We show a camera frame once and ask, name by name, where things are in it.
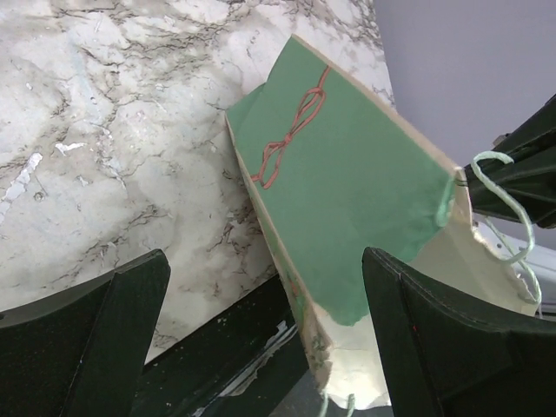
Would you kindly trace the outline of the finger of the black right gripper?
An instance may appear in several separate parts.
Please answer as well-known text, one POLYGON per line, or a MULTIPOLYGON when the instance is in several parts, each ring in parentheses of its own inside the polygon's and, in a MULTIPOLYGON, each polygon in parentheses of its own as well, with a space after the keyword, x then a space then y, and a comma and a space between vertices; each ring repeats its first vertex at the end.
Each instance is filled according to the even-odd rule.
POLYGON ((513 162, 481 161, 481 171, 524 207, 534 225, 554 228, 555 98, 516 130, 499 136, 493 149, 513 162))

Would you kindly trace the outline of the printed paper bag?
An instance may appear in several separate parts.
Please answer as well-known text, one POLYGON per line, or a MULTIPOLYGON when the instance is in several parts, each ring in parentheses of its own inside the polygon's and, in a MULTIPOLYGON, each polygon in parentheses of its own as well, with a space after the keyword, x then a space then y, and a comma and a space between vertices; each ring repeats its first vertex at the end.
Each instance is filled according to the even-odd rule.
POLYGON ((537 277, 513 268, 525 254, 501 259, 473 225, 463 169, 299 37, 226 121, 325 402, 390 402, 366 248, 496 306, 537 311, 537 277))

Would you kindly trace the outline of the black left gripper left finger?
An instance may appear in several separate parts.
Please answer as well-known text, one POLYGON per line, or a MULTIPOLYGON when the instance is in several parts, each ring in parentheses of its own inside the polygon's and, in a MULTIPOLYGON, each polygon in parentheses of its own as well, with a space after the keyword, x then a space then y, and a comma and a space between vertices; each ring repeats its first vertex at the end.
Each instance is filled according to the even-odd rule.
POLYGON ((169 284, 155 249, 1 313, 3 416, 127 416, 169 284))

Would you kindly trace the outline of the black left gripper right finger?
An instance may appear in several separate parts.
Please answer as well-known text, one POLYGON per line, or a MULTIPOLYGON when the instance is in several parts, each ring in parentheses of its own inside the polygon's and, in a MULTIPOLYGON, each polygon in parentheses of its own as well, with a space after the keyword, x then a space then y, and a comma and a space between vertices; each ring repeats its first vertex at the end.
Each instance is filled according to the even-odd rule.
POLYGON ((555 324, 436 281, 378 248, 362 273, 396 416, 553 416, 555 324))

